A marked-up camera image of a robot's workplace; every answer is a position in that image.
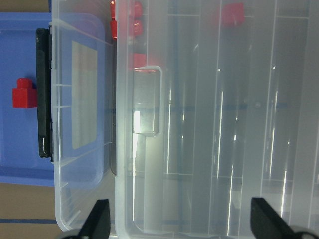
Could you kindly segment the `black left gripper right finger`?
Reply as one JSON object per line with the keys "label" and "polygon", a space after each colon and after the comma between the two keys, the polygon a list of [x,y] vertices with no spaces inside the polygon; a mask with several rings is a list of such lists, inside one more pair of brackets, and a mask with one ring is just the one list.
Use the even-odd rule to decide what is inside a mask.
{"label": "black left gripper right finger", "polygon": [[299,238],[264,198],[251,199],[250,229],[256,239]]}

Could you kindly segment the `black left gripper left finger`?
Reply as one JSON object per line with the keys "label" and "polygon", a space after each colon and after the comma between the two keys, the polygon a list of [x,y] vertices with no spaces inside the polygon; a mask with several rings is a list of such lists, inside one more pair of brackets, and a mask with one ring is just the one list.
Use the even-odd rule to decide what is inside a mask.
{"label": "black left gripper left finger", "polygon": [[79,239],[108,239],[110,230],[109,200],[97,200],[77,237]]}

